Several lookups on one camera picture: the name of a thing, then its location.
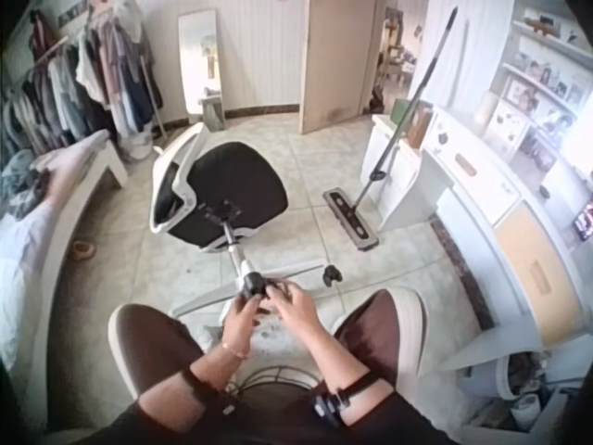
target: flat mop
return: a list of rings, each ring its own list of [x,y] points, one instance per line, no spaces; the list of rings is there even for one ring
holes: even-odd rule
[[[448,19],[447,27],[445,29],[445,32],[443,33],[443,37],[441,37],[440,43],[438,44],[435,56],[433,57],[433,60],[430,63],[428,70],[426,71],[426,74],[424,74],[423,81],[418,86],[416,94],[410,101],[410,104],[406,108],[406,111],[401,117],[401,120],[397,124],[397,129],[393,137],[387,144],[387,147],[385,148],[383,154],[379,158],[377,165],[375,165],[374,169],[372,169],[371,175],[369,176],[369,181],[362,189],[362,192],[360,193],[354,205],[352,205],[352,202],[348,198],[347,194],[341,188],[334,188],[323,193],[323,199],[325,199],[327,204],[330,206],[330,209],[334,213],[335,217],[338,219],[340,224],[342,224],[342,226],[350,236],[350,239],[352,239],[352,241],[359,250],[366,251],[375,248],[379,245],[379,238],[376,234],[372,232],[372,230],[369,228],[369,225],[364,221],[364,219],[357,214],[357,209],[360,203],[362,202],[362,199],[369,191],[369,188],[371,188],[371,184],[383,181],[387,176],[387,173],[383,172],[381,168],[387,160],[387,157],[389,156],[389,152],[391,151],[391,149],[395,147],[394,156],[397,154],[397,151],[399,150],[399,144],[397,142],[399,141],[404,131],[404,128],[406,128],[408,120],[418,107],[418,104],[420,102],[420,96],[422,95],[424,88],[426,88],[426,85],[428,84],[428,81],[430,80],[433,71],[435,70],[436,62],[438,61],[438,57],[443,51],[443,46],[445,46],[448,34],[450,33],[451,28],[453,27],[453,22],[455,21],[456,17],[457,8],[455,7],[451,12],[451,16]]]

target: black wrist strap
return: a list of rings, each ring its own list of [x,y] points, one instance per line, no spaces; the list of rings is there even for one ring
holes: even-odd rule
[[[219,391],[202,382],[189,368],[182,371],[182,378],[191,387],[194,398],[207,408],[220,396]]]
[[[317,396],[315,411],[333,426],[342,426],[343,422],[339,414],[350,406],[350,399],[373,385],[379,378],[373,371],[369,371],[346,389],[338,389],[335,394],[329,396]]]

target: person's left hand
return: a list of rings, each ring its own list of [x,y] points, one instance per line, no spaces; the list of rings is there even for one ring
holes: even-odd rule
[[[222,341],[227,343],[234,352],[247,355],[251,351],[253,327],[259,324],[255,317],[258,313],[270,313],[260,308],[260,303],[260,296],[249,301],[242,295],[234,299],[233,306],[224,320],[222,331]]]

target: person's right hand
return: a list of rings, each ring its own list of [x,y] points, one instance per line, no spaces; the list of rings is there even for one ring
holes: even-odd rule
[[[311,295],[291,281],[279,280],[276,286],[267,286],[266,295],[293,334],[303,339],[323,332]]]

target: white desk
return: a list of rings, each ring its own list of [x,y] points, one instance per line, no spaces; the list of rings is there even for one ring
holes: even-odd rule
[[[373,120],[363,183],[396,129],[388,116]],[[369,192],[383,217],[380,231],[426,221],[436,212],[485,296],[497,326],[443,369],[542,350],[590,330],[590,306],[570,254],[507,170],[471,130],[437,109],[421,150],[401,142],[384,166],[387,178]]]

